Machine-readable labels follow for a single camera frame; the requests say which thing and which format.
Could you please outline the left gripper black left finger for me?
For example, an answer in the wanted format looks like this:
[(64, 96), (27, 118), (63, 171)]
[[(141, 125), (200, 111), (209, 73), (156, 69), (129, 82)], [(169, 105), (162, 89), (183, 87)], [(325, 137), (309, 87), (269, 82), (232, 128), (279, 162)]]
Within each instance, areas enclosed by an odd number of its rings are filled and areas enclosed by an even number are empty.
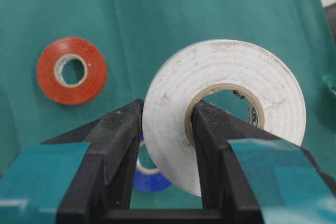
[(58, 207), (56, 223), (93, 223), (111, 209), (129, 209), (144, 102), (136, 99), (45, 141), (90, 146)]

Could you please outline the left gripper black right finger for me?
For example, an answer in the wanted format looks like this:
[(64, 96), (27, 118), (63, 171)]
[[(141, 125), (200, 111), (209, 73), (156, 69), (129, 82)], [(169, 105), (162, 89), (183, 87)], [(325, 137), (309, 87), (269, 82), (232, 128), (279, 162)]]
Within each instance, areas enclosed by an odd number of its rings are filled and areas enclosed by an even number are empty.
[(192, 129), (204, 208), (225, 223), (314, 222), (308, 151), (205, 102)]

